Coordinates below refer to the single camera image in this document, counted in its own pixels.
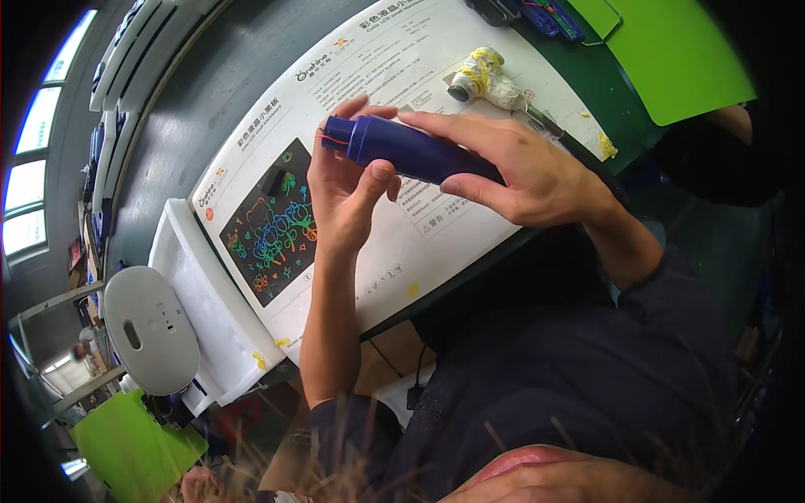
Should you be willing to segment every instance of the blue cylindrical device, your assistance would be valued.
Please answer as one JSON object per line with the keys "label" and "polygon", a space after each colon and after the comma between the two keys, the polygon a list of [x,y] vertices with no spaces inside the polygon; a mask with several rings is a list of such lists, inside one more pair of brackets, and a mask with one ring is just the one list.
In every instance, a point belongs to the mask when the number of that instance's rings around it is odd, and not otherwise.
{"label": "blue cylindrical device", "polygon": [[441,184],[456,173],[474,173],[506,185],[489,161],[448,140],[374,115],[355,121],[332,116],[324,125],[324,136],[332,140],[322,138],[321,146],[344,151],[358,166],[367,167],[375,159],[385,159],[394,164],[399,175],[428,183]]}

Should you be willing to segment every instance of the white round device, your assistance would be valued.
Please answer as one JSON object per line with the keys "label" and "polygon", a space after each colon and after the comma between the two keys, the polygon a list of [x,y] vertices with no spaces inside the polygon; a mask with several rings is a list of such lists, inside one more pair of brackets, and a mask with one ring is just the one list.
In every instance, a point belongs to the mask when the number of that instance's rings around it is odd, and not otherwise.
{"label": "white round device", "polygon": [[134,382],[154,395],[187,386],[199,345],[167,280],[150,267],[128,267],[109,280],[104,297],[106,330]]}

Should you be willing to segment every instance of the green folder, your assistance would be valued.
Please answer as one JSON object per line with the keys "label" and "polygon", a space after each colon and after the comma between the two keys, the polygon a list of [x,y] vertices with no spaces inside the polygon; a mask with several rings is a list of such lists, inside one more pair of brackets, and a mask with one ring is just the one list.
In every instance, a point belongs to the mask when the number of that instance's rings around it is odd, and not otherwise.
{"label": "green folder", "polygon": [[[604,0],[568,1],[598,37],[617,23]],[[756,97],[738,55],[696,0],[609,1],[623,25],[607,46],[658,126]],[[587,42],[597,39],[586,34]]]}
{"label": "green folder", "polygon": [[140,402],[142,390],[117,393],[70,430],[87,464],[118,503],[158,501],[204,454],[193,427],[160,427]]}

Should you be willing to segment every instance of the brand logo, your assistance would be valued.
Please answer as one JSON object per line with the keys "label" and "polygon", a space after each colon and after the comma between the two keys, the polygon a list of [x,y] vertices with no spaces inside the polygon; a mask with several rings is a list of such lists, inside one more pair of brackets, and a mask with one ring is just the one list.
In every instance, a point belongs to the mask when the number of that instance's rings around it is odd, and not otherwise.
{"label": "brand logo", "polygon": [[216,191],[215,184],[211,183],[209,187],[207,187],[207,190],[204,191],[204,195],[201,197],[201,199],[199,199],[199,207],[203,208],[204,206],[209,204],[209,200],[211,197],[213,197],[215,191]]}
{"label": "brand logo", "polygon": [[324,68],[324,66],[327,63],[331,62],[331,61],[332,61],[332,59],[330,58],[329,54],[322,55],[317,60],[311,62],[310,66],[308,67],[307,70],[303,70],[303,71],[297,73],[296,74],[296,80],[301,82],[302,80],[305,80],[310,76],[314,76],[316,74],[316,72],[318,72],[319,70]]}

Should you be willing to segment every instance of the hand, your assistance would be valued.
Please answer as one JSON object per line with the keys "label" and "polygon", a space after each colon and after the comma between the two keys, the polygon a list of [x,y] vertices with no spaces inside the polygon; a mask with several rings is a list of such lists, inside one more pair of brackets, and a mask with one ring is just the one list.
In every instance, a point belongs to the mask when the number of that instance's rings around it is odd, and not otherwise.
{"label": "hand", "polygon": [[514,119],[480,115],[403,112],[401,121],[447,138],[494,164],[506,187],[460,173],[442,182],[442,192],[483,204],[508,221],[547,227],[597,218],[617,205],[597,175]]}
{"label": "hand", "polygon": [[194,466],[182,477],[182,498],[185,503],[218,503],[224,500],[221,478],[213,470]]}
{"label": "hand", "polygon": [[[352,120],[361,115],[387,119],[397,115],[395,107],[371,106],[368,102],[367,96],[354,98],[342,103],[333,114]],[[323,128],[324,122],[316,134],[321,134]],[[318,231],[316,255],[321,252],[322,257],[341,260],[357,256],[369,238],[374,205],[383,192],[389,200],[397,200],[400,178],[386,160],[374,160],[364,169],[346,159],[343,152],[326,150],[317,138],[308,185]]]}

